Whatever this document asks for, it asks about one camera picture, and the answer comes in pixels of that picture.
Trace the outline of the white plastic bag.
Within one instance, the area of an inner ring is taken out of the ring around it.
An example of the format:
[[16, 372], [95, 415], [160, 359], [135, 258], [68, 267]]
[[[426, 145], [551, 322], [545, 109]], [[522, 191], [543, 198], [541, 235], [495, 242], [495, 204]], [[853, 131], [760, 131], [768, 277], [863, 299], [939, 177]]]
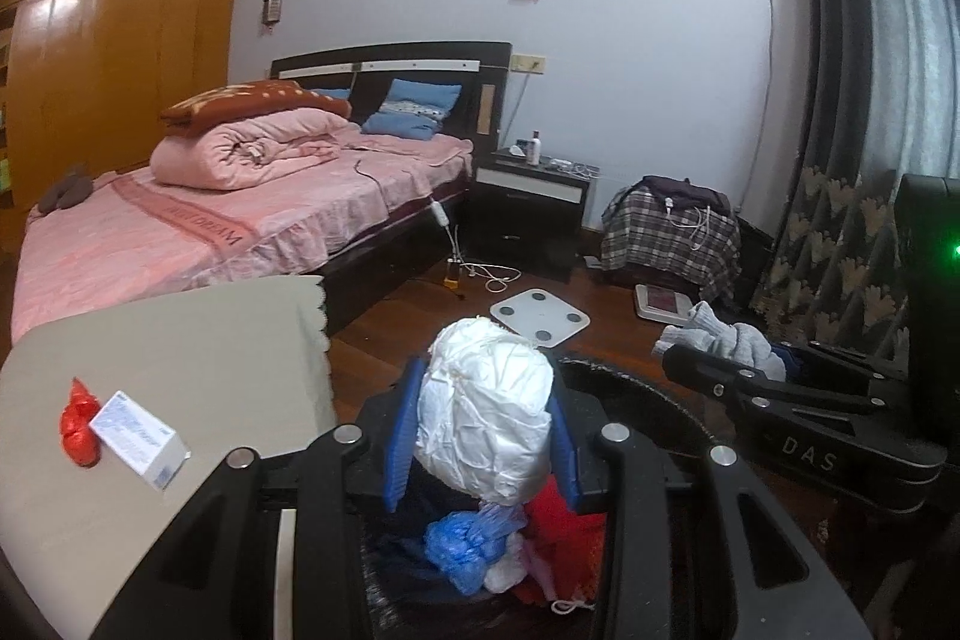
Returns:
[[444, 326], [416, 403], [416, 461], [482, 502], [529, 502], [550, 474], [554, 378], [532, 342], [487, 317]]

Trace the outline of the red plastic bag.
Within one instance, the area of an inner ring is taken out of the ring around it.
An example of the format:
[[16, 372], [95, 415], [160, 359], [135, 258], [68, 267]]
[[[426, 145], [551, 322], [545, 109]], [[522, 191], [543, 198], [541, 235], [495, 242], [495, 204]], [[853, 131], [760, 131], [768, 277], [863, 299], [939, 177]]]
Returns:
[[101, 458], [99, 440], [91, 429], [91, 421], [101, 409], [98, 398], [79, 379], [71, 381], [70, 395], [60, 414], [60, 443], [65, 455], [82, 468], [93, 468]]

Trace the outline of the blue plastic bag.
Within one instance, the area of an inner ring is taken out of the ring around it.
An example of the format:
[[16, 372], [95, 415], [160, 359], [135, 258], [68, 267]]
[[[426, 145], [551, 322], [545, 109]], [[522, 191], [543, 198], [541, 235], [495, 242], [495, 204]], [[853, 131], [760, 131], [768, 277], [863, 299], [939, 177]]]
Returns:
[[519, 505], [485, 503], [477, 512], [452, 512], [428, 525], [425, 555], [462, 596], [505, 593], [527, 576], [526, 525]]

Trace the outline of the red mesh cloth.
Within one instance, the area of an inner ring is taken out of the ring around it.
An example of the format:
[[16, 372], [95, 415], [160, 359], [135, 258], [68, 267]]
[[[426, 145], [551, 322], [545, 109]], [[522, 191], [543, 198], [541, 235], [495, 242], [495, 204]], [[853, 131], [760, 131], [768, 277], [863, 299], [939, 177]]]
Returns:
[[601, 589], [605, 515], [578, 515], [566, 507], [556, 479], [524, 505], [521, 564], [527, 575], [512, 592], [523, 603], [594, 603]]

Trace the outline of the blue pillow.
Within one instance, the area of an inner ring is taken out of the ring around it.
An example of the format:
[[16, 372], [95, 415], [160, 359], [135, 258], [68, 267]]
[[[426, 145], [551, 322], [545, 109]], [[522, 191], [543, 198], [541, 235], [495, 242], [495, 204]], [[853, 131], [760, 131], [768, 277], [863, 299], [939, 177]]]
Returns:
[[443, 130], [459, 101], [462, 86], [394, 80], [376, 112], [361, 124], [364, 135], [387, 135], [429, 142]]

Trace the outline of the white bottle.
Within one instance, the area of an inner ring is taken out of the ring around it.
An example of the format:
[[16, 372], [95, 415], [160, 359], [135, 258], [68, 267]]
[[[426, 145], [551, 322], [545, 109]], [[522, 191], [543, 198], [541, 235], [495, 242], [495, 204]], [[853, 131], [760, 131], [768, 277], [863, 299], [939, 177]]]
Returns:
[[542, 140], [540, 140], [539, 131], [534, 130], [526, 146], [526, 163], [529, 166], [538, 166], [540, 164], [540, 154], [542, 154]]

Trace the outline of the white medicine box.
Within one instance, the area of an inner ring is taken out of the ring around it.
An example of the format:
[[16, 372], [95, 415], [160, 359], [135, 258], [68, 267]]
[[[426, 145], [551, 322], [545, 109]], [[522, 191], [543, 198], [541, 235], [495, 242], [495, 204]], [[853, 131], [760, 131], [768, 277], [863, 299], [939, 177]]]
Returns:
[[179, 432], [117, 390], [91, 421], [96, 437], [148, 486], [164, 491], [190, 458]]

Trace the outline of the red brown folded blanket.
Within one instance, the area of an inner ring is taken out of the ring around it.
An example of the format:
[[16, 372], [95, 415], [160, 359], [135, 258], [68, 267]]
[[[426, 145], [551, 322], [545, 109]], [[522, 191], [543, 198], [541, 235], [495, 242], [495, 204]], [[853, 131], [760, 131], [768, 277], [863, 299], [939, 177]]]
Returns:
[[167, 135], [195, 138], [212, 128], [268, 113], [320, 109], [350, 119], [352, 104], [342, 97], [309, 91], [291, 80], [247, 81], [208, 89], [161, 112]]

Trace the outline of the dark slippers on bed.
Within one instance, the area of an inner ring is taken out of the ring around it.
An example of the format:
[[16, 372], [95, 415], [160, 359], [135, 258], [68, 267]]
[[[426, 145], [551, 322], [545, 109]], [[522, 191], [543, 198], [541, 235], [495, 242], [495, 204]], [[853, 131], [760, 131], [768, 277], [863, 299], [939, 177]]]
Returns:
[[47, 216], [55, 209], [70, 209], [86, 202], [94, 191], [94, 181], [81, 167], [73, 167], [65, 177], [52, 185], [37, 202], [37, 213]]

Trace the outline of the wall power outlet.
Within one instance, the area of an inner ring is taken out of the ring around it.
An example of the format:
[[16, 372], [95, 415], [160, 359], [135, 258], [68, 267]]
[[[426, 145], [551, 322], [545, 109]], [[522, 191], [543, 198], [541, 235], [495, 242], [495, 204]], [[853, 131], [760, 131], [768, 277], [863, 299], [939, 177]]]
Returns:
[[544, 74], [547, 60], [543, 55], [529, 55], [528, 53], [513, 53], [509, 60], [509, 69], [512, 73]]

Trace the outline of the white body scale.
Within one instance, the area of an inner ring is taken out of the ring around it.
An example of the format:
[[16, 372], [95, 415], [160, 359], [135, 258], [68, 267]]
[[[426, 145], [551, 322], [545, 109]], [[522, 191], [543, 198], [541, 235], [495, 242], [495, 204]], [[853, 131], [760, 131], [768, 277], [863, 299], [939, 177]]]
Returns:
[[568, 341], [590, 325], [586, 312], [537, 287], [496, 302], [490, 317], [545, 349]]

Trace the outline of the grey white cloth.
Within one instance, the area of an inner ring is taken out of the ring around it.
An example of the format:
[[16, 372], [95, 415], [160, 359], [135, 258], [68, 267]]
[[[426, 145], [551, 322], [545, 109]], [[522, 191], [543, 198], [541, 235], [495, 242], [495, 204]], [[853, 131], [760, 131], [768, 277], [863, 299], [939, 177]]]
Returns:
[[708, 302], [693, 305], [682, 325], [667, 325], [654, 342], [651, 354], [662, 359], [674, 346], [693, 347], [702, 353], [761, 370], [773, 381], [784, 381], [788, 377], [784, 360], [773, 351], [771, 342], [760, 330], [740, 321], [729, 325], [715, 314]]

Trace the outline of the rolled pink quilt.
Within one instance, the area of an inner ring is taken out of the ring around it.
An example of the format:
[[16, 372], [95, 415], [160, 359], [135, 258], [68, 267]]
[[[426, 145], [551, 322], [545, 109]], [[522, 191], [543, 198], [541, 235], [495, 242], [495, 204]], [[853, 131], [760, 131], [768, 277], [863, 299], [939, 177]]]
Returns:
[[217, 125], [197, 138], [167, 136], [149, 159], [156, 181], [199, 190], [235, 191], [330, 163], [335, 135], [352, 124], [303, 107]]

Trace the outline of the black lined trash bin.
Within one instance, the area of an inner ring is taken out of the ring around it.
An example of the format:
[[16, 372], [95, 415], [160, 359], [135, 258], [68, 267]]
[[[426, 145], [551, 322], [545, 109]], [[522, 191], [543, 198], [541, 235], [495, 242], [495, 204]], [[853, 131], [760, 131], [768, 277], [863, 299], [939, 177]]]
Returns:
[[[729, 638], [737, 624], [736, 590], [721, 514], [703, 458], [715, 439], [674, 398], [642, 378], [585, 357], [556, 359], [556, 386], [573, 437], [563, 474], [581, 486], [583, 512], [605, 515], [601, 591], [594, 603], [560, 615], [517, 596], [462, 596], [425, 559], [423, 534], [446, 510], [467, 500], [415, 468], [397, 512], [364, 515], [364, 591], [371, 638], [613, 638], [613, 620], [634, 609], [635, 638]], [[599, 492], [640, 482], [635, 458], [602, 445], [605, 424], [628, 427], [651, 443], [652, 486], [665, 515], [647, 539], [667, 552], [656, 559], [626, 534], [640, 509], [617, 510]]]

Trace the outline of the bed with pink sheet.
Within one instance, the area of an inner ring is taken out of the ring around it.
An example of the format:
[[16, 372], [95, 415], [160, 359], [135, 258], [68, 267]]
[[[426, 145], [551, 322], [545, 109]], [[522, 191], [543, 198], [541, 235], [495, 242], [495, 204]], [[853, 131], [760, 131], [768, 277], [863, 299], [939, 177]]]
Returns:
[[236, 191], [104, 175], [84, 202], [31, 214], [11, 334], [99, 308], [265, 276], [313, 273], [368, 234], [462, 190], [473, 146], [343, 131], [332, 161]]

